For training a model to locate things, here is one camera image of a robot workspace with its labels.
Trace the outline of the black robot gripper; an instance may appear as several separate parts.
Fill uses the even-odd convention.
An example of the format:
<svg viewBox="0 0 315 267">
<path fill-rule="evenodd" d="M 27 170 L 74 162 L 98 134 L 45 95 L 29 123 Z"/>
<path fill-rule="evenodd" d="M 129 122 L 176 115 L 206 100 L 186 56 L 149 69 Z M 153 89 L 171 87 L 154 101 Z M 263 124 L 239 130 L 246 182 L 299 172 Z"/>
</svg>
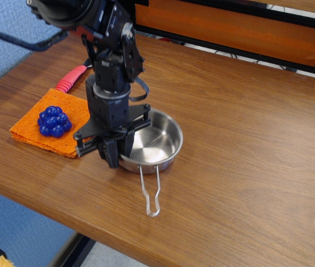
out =
<svg viewBox="0 0 315 267">
<path fill-rule="evenodd" d="M 131 97 L 128 82 L 119 84 L 121 92 L 109 92 L 107 84 L 97 83 L 94 75 L 86 79 L 90 118 L 74 134 L 78 156 L 98 150 L 101 159 L 112 169 L 119 167 L 119 154 L 130 157 L 135 132 L 151 124 L 149 104 L 129 105 L 129 101 L 144 100 L 149 94 L 149 87 L 142 79 L 134 81 L 143 88 L 143 95 Z"/>
</svg>

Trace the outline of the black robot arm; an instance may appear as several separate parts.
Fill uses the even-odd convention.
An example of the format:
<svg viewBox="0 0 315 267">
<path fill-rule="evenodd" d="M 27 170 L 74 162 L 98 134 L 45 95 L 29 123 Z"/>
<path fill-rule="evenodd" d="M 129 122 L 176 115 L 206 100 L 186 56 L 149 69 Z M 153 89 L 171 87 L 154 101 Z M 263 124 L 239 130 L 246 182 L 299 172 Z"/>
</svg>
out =
<svg viewBox="0 0 315 267">
<path fill-rule="evenodd" d="M 132 97 L 144 58 L 139 54 L 130 14 L 118 1 L 28 1 L 32 12 L 50 25 L 79 35 L 94 73 L 86 79 L 88 122 L 75 134 L 77 154 L 98 150 L 111 168 L 132 152 L 134 134 L 150 124 L 146 95 Z"/>
</svg>

